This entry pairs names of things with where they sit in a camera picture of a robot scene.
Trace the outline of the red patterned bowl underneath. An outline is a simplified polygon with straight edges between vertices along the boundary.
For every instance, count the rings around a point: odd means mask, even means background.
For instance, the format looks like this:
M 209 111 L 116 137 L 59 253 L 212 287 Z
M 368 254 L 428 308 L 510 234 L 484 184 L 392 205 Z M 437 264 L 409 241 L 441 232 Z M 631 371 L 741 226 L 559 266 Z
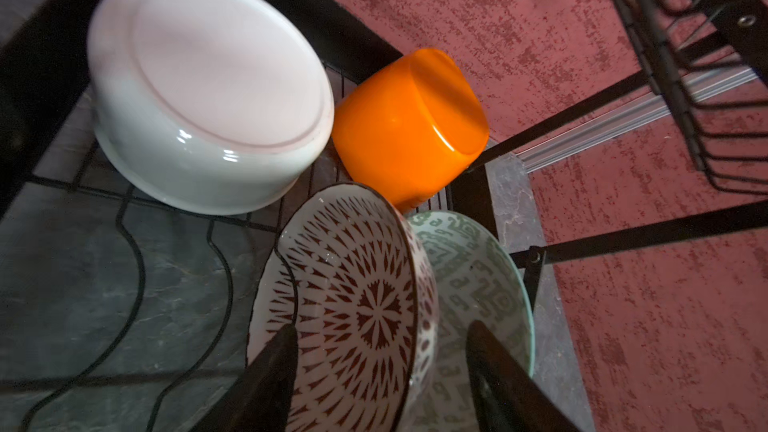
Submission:
M 373 189 L 339 183 L 288 220 L 259 280 L 246 358 L 298 334 L 290 431 L 405 431 L 432 381 L 439 304 L 427 252 Z

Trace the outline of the white pink bowl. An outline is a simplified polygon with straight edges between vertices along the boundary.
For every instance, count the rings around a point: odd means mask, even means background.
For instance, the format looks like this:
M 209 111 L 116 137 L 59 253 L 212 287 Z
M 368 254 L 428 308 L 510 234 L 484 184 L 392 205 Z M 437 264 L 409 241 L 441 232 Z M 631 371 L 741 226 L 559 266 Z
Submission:
M 105 156 L 181 210 L 264 208 L 330 139 L 325 69 L 265 0 L 101 0 L 87 61 Z

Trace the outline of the green patterned ceramic bowl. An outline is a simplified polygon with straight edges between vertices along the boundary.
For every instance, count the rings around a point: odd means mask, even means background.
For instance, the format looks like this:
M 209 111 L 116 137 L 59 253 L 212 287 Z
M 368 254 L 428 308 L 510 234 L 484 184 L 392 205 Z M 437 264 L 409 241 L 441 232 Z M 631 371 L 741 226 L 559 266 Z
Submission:
M 528 294 L 509 254 L 473 219 L 453 211 L 426 211 L 408 221 L 427 252 L 440 307 L 431 387 L 409 429 L 477 431 L 466 363 L 469 325 L 482 321 L 532 375 L 535 327 Z

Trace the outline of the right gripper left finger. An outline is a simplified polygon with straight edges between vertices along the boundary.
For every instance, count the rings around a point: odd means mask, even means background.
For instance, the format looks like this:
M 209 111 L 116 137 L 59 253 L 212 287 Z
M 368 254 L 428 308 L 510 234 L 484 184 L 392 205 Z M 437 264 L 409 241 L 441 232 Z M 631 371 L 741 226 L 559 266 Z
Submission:
M 282 327 L 195 431 L 284 431 L 298 365 L 295 327 Z

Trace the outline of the orange plastic bowl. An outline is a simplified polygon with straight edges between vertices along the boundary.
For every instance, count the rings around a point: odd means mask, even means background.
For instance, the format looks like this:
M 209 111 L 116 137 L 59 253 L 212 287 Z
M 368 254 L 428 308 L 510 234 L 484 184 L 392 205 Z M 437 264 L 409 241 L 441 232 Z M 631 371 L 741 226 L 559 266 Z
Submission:
M 333 145 L 353 181 L 400 212 L 450 184 L 484 151 L 479 99 L 445 52 L 423 48 L 360 84 L 335 111 Z

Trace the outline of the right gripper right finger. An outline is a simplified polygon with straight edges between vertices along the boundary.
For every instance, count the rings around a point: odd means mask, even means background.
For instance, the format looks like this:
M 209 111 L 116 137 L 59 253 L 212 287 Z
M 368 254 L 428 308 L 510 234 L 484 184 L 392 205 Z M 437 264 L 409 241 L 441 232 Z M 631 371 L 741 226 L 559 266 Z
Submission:
M 466 362 L 481 432 L 578 429 L 479 320 L 468 328 Z

